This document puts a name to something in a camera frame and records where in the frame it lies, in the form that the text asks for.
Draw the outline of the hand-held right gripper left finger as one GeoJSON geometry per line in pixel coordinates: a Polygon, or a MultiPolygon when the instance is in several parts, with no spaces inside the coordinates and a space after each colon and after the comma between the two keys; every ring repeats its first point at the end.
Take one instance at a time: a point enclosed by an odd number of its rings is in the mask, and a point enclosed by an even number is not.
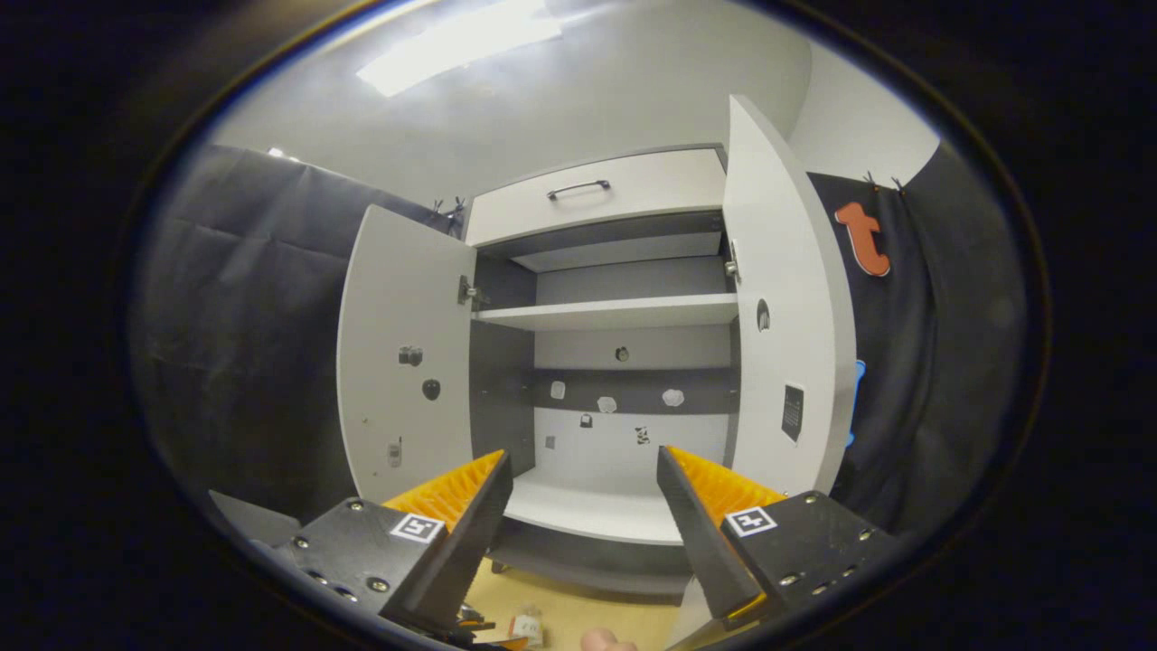
{"type": "Polygon", "coordinates": [[[496,450],[384,503],[342,500],[272,552],[302,580],[374,617],[457,634],[511,494],[510,454],[496,450]]]}

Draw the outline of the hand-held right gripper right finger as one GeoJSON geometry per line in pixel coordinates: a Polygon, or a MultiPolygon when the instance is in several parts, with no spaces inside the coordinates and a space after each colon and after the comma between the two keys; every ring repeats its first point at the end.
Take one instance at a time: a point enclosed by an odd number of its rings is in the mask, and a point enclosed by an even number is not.
{"type": "Polygon", "coordinates": [[[782,495],[680,447],[662,491],[712,617],[747,623],[834,600],[889,564],[897,537],[823,491],[782,495]]]}

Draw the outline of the clear bottle with orange label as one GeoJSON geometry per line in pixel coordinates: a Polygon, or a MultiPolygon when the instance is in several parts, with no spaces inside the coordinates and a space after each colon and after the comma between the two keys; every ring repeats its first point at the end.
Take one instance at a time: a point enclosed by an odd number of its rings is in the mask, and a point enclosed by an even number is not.
{"type": "Polygon", "coordinates": [[[510,617],[507,634],[515,651],[544,650],[546,643],[545,626],[541,626],[541,611],[533,605],[516,611],[510,617]]]}

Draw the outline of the white and grey cabinet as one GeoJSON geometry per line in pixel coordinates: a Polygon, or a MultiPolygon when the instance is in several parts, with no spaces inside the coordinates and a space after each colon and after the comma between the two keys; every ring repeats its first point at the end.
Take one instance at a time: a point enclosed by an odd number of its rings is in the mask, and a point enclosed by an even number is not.
{"type": "MultiPolygon", "coordinates": [[[[721,205],[476,247],[474,284],[491,299],[479,312],[736,294],[723,268],[725,236],[721,205]]],[[[476,452],[504,447],[515,467],[493,571],[681,601],[691,569],[654,482],[657,450],[729,461],[739,367],[738,316],[725,326],[604,331],[472,323],[476,452]]]]}

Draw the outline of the white cabinet door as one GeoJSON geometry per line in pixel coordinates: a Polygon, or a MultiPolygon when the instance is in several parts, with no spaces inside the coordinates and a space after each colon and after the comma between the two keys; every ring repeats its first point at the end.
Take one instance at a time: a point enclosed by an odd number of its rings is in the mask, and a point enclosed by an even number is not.
{"type": "Polygon", "coordinates": [[[732,469],[786,495],[833,489],[852,431],[854,306],[842,252],[784,136],[729,99],[722,204],[736,265],[740,409],[732,469]]]}
{"type": "Polygon", "coordinates": [[[384,503],[474,458],[467,358],[476,249],[369,206],[342,288],[336,397],[360,498],[384,503]]]}

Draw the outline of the white cabinet shelf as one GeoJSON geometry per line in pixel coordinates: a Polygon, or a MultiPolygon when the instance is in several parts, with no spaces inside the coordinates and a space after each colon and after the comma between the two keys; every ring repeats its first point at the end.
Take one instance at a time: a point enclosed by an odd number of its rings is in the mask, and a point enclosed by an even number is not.
{"type": "Polygon", "coordinates": [[[738,315],[736,294],[691,294],[482,310],[476,321],[525,331],[690,328],[727,325],[738,315]]]}

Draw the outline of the white cabinet drawer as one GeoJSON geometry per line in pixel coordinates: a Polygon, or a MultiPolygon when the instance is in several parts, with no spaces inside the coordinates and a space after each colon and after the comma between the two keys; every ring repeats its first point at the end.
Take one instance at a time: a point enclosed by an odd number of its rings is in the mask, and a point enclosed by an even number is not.
{"type": "Polygon", "coordinates": [[[715,210],[724,194],[722,156],[720,146],[666,148],[528,176],[471,199],[464,241],[494,246],[607,220],[715,210]],[[552,188],[595,180],[607,180],[611,188],[573,191],[555,202],[546,197],[552,188]]]}

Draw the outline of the black backdrop cloth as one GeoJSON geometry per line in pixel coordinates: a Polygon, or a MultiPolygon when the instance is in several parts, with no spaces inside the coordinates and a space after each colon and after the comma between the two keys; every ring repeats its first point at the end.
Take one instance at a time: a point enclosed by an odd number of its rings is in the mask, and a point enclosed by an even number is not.
{"type": "Polygon", "coordinates": [[[879,223],[891,262],[868,275],[831,222],[865,365],[833,498],[891,534],[937,528],[989,469],[1034,364],[1039,301],[1020,232],[948,145],[897,188],[809,178],[828,217],[860,207],[879,223]]]}
{"type": "Polygon", "coordinates": [[[176,478],[309,521],[354,494],[336,405],[336,330],[364,210],[458,238],[454,219],[351,177],[209,145],[148,228],[128,350],[176,478]]]}

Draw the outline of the ceiling light panel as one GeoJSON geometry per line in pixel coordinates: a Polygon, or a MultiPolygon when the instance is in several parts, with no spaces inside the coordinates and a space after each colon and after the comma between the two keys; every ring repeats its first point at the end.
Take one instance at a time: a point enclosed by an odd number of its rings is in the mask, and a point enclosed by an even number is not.
{"type": "Polygon", "coordinates": [[[544,0],[501,0],[432,25],[364,62],[356,77],[393,98],[445,71],[562,35],[544,0]]]}

